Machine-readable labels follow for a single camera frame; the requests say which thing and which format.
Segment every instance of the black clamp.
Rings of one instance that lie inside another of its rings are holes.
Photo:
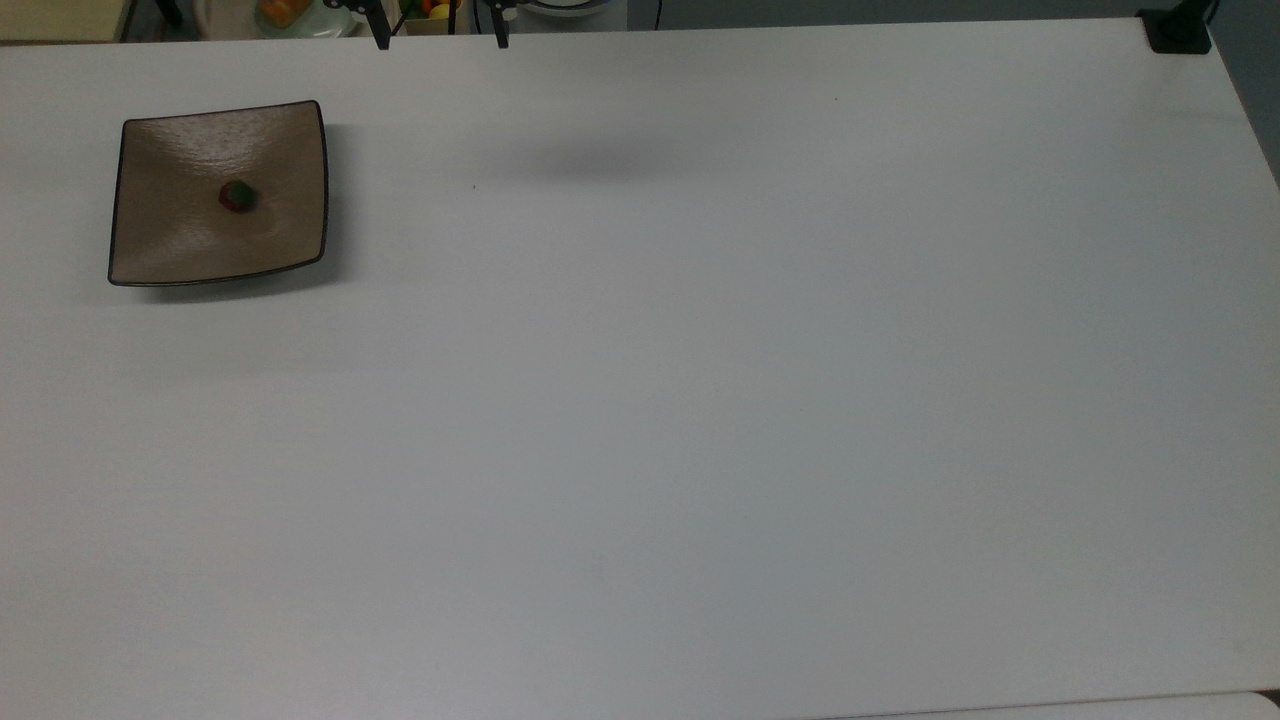
[[[326,8],[346,8],[369,19],[369,29],[374,33],[374,41],[379,50],[392,46],[392,26],[387,22],[387,10],[383,9],[381,0],[324,0]]]
[[[1147,42],[1161,55],[1206,55],[1208,38],[1204,13],[1213,0],[1183,0],[1172,10],[1138,10]]]

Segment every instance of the brown plate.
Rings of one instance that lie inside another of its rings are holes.
[[[246,213],[228,181],[257,191]],[[229,281],[315,263],[329,220],[324,119],[315,101],[127,120],[111,223],[111,284]]]

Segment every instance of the white table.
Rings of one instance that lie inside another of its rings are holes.
[[[1280,195],[1216,54],[5,49],[0,97],[6,720],[1280,685]],[[311,97],[329,258],[106,283],[122,120]]]

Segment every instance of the green and red object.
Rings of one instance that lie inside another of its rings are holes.
[[[243,181],[230,181],[218,191],[218,201],[232,213],[248,213],[257,202],[257,191]]]

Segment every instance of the small object on plate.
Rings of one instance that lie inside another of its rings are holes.
[[[252,211],[214,202],[229,178],[253,181]],[[328,220],[315,101],[127,120],[106,277],[195,284],[301,268],[324,255]]]
[[[257,0],[257,12],[276,29],[284,29],[307,12],[314,0]]]
[[[218,191],[218,201],[232,213],[248,213],[257,201],[257,191],[244,181],[230,181]]]

